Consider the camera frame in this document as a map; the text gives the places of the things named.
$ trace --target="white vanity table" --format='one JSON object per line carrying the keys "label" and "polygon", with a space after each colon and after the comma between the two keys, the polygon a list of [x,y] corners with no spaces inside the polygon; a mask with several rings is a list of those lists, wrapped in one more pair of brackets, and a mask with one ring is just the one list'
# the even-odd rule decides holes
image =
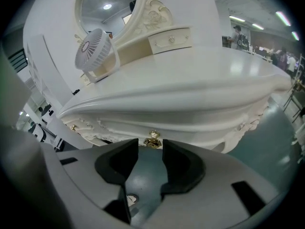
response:
{"label": "white vanity table", "polygon": [[[81,1],[75,2],[79,43],[87,35],[79,23]],[[291,87],[289,76],[242,51],[194,46],[192,25],[173,25],[160,0],[136,1],[129,22],[113,38],[120,69],[85,82],[57,117],[98,146],[131,138],[144,145],[156,131],[161,144],[171,139],[231,151],[256,128],[270,94]],[[103,69],[114,60],[110,52]]]}
{"label": "white vanity table", "polygon": [[147,56],[75,95],[58,117],[89,142],[171,139],[231,151],[290,79],[257,57],[191,47]]}

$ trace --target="ornate mirror frame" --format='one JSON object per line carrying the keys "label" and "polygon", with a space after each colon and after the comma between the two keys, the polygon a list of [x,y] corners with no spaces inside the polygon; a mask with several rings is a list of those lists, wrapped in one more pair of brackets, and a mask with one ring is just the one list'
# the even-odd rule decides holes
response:
{"label": "ornate mirror frame", "polygon": [[[76,33],[74,37],[78,43],[87,36],[81,25],[81,5],[83,0],[75,0],[74,21]],[[114,43],[119,46],[135,37],[173,24],[170,11],[160,0],[137,0],[134,11],[124,28],[113,37]]]}

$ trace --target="small drawer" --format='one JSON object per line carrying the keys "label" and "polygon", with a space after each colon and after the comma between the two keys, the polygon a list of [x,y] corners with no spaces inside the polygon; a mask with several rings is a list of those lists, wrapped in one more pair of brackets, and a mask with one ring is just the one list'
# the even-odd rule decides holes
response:
{"label": "small drawer", "polygon": [[164,31],[148,37],[153,54],[193,46],[190,28]]}

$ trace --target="white fan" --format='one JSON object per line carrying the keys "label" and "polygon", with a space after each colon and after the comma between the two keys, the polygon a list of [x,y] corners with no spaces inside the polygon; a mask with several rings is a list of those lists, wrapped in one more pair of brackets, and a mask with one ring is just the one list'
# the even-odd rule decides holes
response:
{"label": "white fan", "polygon": [[[111,47],[115,55],[115,65],[110,71],[104,68],[106,73],[96,76],[92,71],[103,67],[102,63],[109,54]],[[119,54],[115,45],[109,35],[101,29],[95,29],[86,36],[75,57],[75,67],[82,70],[92,83],[114,73],[119,69],[120,64]]]}

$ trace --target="fan grille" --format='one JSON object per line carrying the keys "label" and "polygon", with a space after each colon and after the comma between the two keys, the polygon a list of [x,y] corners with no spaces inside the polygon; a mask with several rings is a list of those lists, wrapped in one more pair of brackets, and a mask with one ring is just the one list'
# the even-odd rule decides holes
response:
{"label": "fan grille", "polygon": [[99,52],[97,51],[102,35],[103,31],[101,29],[95,29],[80,44],[75,57],[75,66],[77,69],[92,71],[102,64],[111,48],[110,39],[106,38],[105,45]]}

